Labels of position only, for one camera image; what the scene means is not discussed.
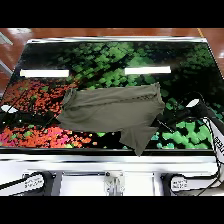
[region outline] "brown floor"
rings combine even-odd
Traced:
[[[31,28],[31,32],[16,33],[12,29],[0,28],[13,42],[0,44],[0,59],[13,70],[27,40],[35,38],[71,36],[204,36],[208,39],[216,61],[224,74],[224,29],[216,28]],[[0,73],[0,93],[4,91],[8,77]]]

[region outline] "white rectangle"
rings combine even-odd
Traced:
[[[25,76],[26,78],[68,77],[69,70],[21,70],[20,76]]]
[[[171,73],[170,66],[163,67],[139,67],[139,68],[125,68],[125,75],[142,75],[142,74],[156,74],[156,73]]]

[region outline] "metal bracket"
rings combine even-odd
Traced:
[[[105,173],[105,191],[107,196],[123,196],[124,175],[121,171],[108,171]]]

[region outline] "table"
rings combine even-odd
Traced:
[[[132,74],[127,67],[169,67],[171,72]],[[25,78],[21,70],[68,69],[66,78]],[[189,37],[85,37],[29,40],[13,72],[1,101],[20,111],[42,115],[61,112],[63,96],[69,88],[96,89],[150,85],[159,82],[166,103],[164,116],[173,116],[176,102],[186,93],[202,94],[216,116],[223,118],[224,85],[220,70],[205,38]],[[184,102],[178,105],[183,108]],[[6,127],[0,134],[2,149],[44,150],[53,153],[134,155],[119,143],[120,133],[82,133],[57,125],[38,130],[35,125]],[[181,122],[174,134],[158,131],[143,155],[152,153],[191,153],[211,155],[211,135],[200,122]]]

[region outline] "folded garment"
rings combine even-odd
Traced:
[[[120,142],[135,149],[140,156],[158,130],[150,126],[164,107],[159,83],[82,91],[70,89],[57,119],[61,128],[73,131],[120,131]]]

